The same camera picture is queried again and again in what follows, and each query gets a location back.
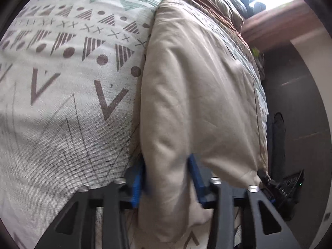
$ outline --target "pillow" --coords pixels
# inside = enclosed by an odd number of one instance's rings
[[[232,4],[235,6],[237,11],[241,14],[241,16],[245,19],[248,18],[248,12],[244,4],[240,0],[230,0]]]

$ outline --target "beige comforter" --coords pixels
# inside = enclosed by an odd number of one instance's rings
[[[164,0],[157,10],[142,78],[147,193],[138,220],[161,241],[210,218],[190,192],[191,153],[237,187],[258,185],[256,172],[267,167],[260,84],[231,43],[187,5]]]

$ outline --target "x print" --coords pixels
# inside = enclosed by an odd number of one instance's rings
[[[57,27],[59,27],[59,26],[61,26],[61,25],[63,25],[63,27],[64,27],[64,25],[65,25],[66,23],[68,23],[68,22],[69,22],[69,21],[66,21],[66,22],[62,21],[62,23],[59,24],[59,25],[57,25]]]
[[[102,29],[104,29],[104,28],[99,28],[98,26],[97,26],[97,30],[95,30],[93,33],[95,33],[95,32],[99,32],[100,33],[100,31],[102,30]]]
[[[72,26],[73,28],[75,28],[75,25],[77,24],[78,22],[73,22],[72,24],[70,24],[68,27]]]
[[[42,24],[42,26],[44,26],[45,23],[46,23],[46,21],[43,19],[43,24]],[[51,23],[50,23],[50,25],[52,25],[52,23],[53,23],[53,19],[51,19]],[[47,23],[46,23],[46,25],[47,25]],[[62,25],[62,24],[60,24],[60,25]]]
[[[124,35],[124,38],[123,39],[121,39],[121,40],[127,40],[127,42],[129,42],[129,40],[128,40],[128,38],[130,38],[130,36],[129,37],[126,37],[125,35]]]
[[[115,37],[117,38],[117,34],[119,34],[119,33],[114,33],[113,30],[111,30],[111,32],[112,32],[113,34],[108,34],[107,36],[113,36],[113,35],[115,35]]]
[[[88,30],[88,32],[90,33],[90,28],[93,27],[94,25],[89,27],[88,25],[84,24],[84,26],[85,26],[85,28],[82,28],[80,30]]]
[[[140,46],[140,45],[142,45],[142,46],[143,46],[143,48],[145,49],[145,46],[144,46],[144,44],[146,43],[146,41],[144,41],[144,42],[141,42],[139,39],[137,39],[137,41],[138,41],[140,44],[137,44],[137,45],[135,45],[135,46]]]

